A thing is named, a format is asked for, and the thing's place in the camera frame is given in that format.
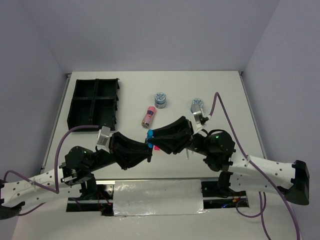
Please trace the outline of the blue highlighter cap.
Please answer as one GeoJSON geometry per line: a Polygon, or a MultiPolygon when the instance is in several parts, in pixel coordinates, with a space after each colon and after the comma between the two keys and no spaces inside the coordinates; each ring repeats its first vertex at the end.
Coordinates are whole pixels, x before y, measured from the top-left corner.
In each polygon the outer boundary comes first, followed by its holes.
{"type": "Polygon", "coordinates": [[[147,137],[146,137],[146,139],[147,139],[147,140],[148,140],[148,139],[151,139],[151,138],[153,138],[153,136],[154,136],[153,130],[152,130],[152,129],[149,129],[149,130],[147,131],[147,137]]]}

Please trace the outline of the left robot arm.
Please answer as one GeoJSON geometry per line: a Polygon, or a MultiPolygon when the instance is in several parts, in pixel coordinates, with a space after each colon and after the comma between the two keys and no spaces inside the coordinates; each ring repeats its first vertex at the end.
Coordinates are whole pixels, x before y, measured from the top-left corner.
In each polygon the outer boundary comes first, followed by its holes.
{"type": "Polygon", "coordinates": [[[1,220],[27,215],[45,203],[58,199],[82,200],[112,199],[112,195],[97,186],[94,171],[113,164],[128,170],[144,160],[152,158],[152,147],[148,142],[131,140],[119,132],[110,138],[107,147],[96,147],[94,151],[81,146],[73,147],[61,164],[52,170],[33,177],[24,177],[18,172],[11,173],[20,178],[8,182],[0,181],[1,220]]]}

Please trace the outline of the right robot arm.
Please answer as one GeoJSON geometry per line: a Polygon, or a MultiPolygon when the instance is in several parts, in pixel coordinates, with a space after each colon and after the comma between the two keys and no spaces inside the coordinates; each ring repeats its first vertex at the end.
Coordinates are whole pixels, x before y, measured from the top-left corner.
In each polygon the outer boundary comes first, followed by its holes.
{"type": "Polygon", "coordinates": [[[232,192],[257,191],[280,194],[292,204],[310,203],[310,174],[304,161],[272,161],[245,155],[225,130],[215,129],[202,135],[193,131],[184,116],[165,127],[149,130],[146,141],[166,154],[189,150],[204,156],[203,162],[219,172],[217,190],[223,196],[232,192]]]}

